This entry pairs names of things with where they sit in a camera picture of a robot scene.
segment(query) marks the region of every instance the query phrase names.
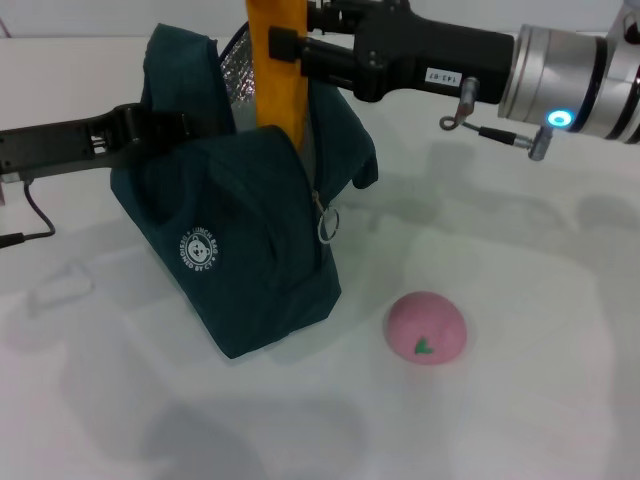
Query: white backdrop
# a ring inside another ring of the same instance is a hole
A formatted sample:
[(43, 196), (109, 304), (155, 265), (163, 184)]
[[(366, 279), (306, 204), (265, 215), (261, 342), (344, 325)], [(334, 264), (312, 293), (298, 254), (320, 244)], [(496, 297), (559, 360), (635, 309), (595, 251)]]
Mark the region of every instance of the white backdrop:
[[(413, 0), (434, 20), (513, 31), (522, 23), (608, 30), (618, 0)], [(0, 0), (12, 35), (149, 35), (158, 22), (215, 36), (231, 35), (245, 20), (243, 0)]]

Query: silver foil lining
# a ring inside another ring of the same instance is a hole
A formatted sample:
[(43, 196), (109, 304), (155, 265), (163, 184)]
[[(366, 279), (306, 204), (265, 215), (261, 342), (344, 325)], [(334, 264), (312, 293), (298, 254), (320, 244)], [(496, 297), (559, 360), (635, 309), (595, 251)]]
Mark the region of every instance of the silver foil lining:
[(221, 67), (231, 104), (253, 102), (256, 82), (253, 74), (251, 35), (248, 30), (231, 47)]

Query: white table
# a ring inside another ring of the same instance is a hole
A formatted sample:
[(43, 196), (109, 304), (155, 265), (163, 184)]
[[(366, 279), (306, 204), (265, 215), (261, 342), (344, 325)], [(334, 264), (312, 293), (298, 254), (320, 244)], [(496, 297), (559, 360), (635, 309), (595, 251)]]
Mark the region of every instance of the white table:
[[(137, 101), (144, 39), (0, 42), (0, 129)], [(325, 322), (225, 360), (112, 196), (38, 180), (59, 233), (0, 252), (0, 477), (618, 480), (640, 471), (640, 149), (559, 134), (548, 159), (445, 133), (453, 99), (349, 98), (381, 179), (337, 202)], [(481, 107), (476, 123), (505, 126)], [(523, 125), (520, 131), (533, 133)], [(21, 186), (0, 233), (38, 231)], [(455, 363), (385, 345), (392, 303), (465, 313)]]

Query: label sticker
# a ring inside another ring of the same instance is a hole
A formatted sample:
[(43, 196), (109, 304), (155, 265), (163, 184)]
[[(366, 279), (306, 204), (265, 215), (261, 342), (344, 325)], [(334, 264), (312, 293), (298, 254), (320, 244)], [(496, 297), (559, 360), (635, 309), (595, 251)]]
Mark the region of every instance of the label sticker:
[(448, 70), (438, 70), (437, 68), (427, 68), (425, 81), (447, 85), (448, 87), (459, 87), (460, 83), (462, 83), (462, 74)]

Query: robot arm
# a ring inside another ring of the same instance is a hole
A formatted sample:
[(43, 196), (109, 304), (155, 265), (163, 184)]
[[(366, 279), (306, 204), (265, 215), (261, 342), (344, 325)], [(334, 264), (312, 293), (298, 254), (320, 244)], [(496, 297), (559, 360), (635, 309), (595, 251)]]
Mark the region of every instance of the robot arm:
[[(640, 142), (640, 0), (627, 0), (609, 35), (594, 37), (525, 25), (509, 35), (423, 19), (408, 0), (309, 3), (309, 30), (355, 36), (353, 50), (272, 28), (270, 54), (301, 61), (302, 74), (377, 102), (411, 88), (460, 98), (452, 130), (529, 149), (542, 160), (554, 129), (627, 144)], [(499, 116), (540, 126), (535, 139), (466, 123), (475, 102)]]

